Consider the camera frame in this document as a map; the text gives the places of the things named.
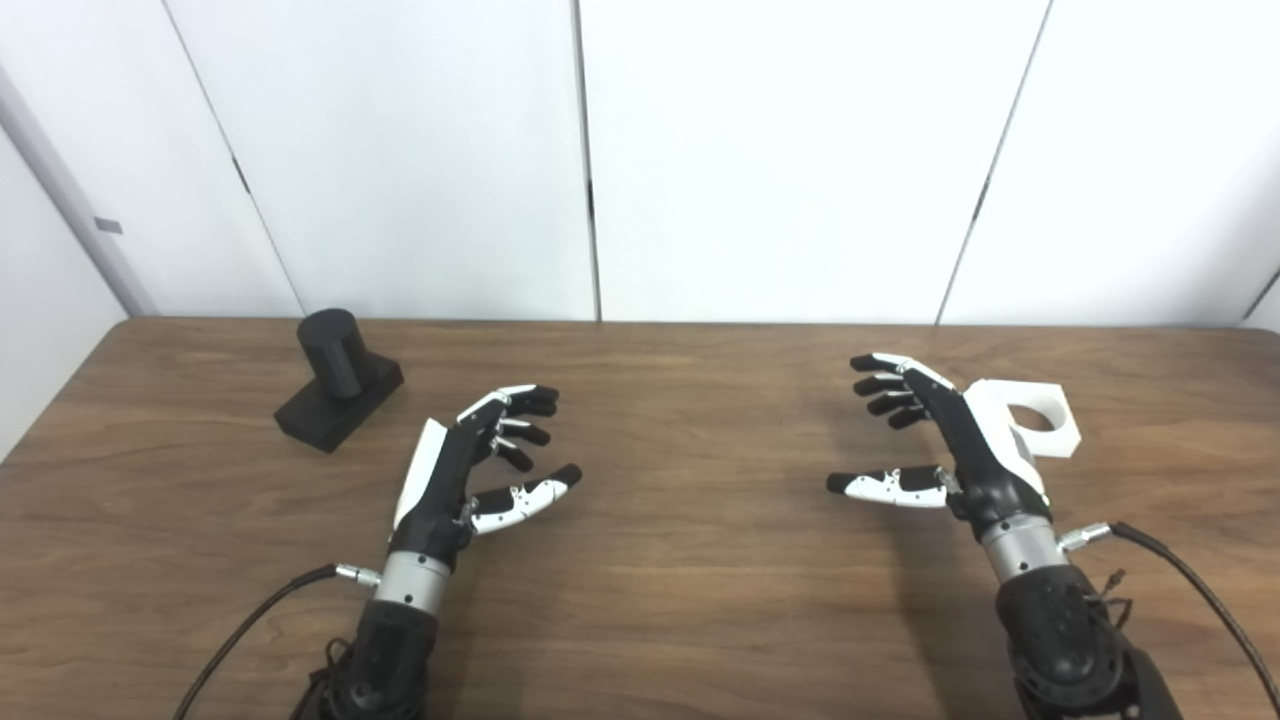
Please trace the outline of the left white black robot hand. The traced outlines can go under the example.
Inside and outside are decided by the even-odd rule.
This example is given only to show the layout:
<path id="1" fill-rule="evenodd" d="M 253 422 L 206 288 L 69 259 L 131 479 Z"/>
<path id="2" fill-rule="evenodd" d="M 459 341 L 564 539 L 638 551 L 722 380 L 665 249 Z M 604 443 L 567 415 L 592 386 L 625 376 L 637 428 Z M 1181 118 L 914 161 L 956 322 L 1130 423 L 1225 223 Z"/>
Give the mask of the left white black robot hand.
<path id="1" fill-rule="evenodd" d="M 549 445 L 549 433 L 529 418 L 553 416 L 559 398 L 552 387 L 509 386 L 483 396 L 449 424 L 428 420 L 396 505 L 389 551 L 454 570 L 474 537 L 515 527 L 561 501 L 582 479 L 575 464 L 507 488 L 467 491 L 472 470 L 492 457 L 532 471 L 518 442 Z"/>

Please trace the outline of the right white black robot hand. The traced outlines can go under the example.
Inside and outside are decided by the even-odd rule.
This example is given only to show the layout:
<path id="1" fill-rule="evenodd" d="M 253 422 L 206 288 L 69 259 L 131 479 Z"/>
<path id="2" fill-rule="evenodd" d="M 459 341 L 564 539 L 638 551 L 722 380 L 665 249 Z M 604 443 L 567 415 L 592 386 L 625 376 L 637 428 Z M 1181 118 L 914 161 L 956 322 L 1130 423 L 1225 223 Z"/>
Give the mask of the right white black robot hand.
<path id="1" fill-rule="evenodd" d="M 864 354 L 850 366 L 863 375 L 852 391 L 867 398 L 870 415 L 884 416 L 896 430 L 934 423 L 952 466 L 837 471 L 827 479 L 828 492 L 900 507 L 947 507 L 975 538 L 1021 515 L 1052 521 L 1036 461 L 989 388 L 974 382 L 960 389 L 924 363 L 895 354 Z"/>

